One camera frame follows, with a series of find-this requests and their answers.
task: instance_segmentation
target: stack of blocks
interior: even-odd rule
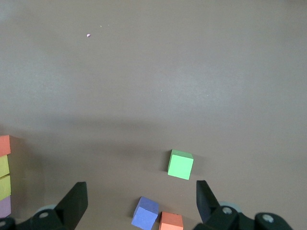
[[[0,136],[0,218],[11,214],[11,179],[7,156],[10,153],[10,136]]]
[[[193,161],[192,154],[173,149],[168,165],[168,175],[188,180]],[[158,203],[142,196],[134,211],[132,224],[144,230],[151,230],[158,217],[158,209]],[[162,212],[159,230],[183,230],[182,216]]]

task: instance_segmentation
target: red cube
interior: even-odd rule
[[[182,215],[162,212],[159,230],[183,230]]]
[[[10,136],[0,136],[0,157],[11,153]]]

